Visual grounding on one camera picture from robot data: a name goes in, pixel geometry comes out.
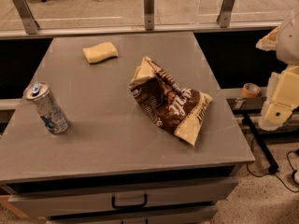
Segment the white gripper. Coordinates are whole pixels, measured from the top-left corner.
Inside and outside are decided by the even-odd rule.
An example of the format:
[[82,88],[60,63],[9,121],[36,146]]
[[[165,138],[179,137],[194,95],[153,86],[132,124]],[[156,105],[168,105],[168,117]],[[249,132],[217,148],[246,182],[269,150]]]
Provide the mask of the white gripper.
[[[279,27],[261,38],[256,48],[270,51],[277,47]],[[299,66],[289,65],[281,74],[273,72],[268,81],[266,100],[258,124],[261,129],[275,131],[291,117],[299,106]]]

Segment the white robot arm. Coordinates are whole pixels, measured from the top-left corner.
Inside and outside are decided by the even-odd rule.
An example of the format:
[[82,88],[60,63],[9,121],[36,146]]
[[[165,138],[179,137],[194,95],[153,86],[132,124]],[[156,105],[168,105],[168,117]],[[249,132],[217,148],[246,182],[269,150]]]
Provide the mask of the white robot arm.
[[275,131],[299,106],[299,6],[280,26],[261,38],[256,47],[265,51],[274,50],[277,59],[287,64],[280,74],[271,74],[259,118],[261,129]]

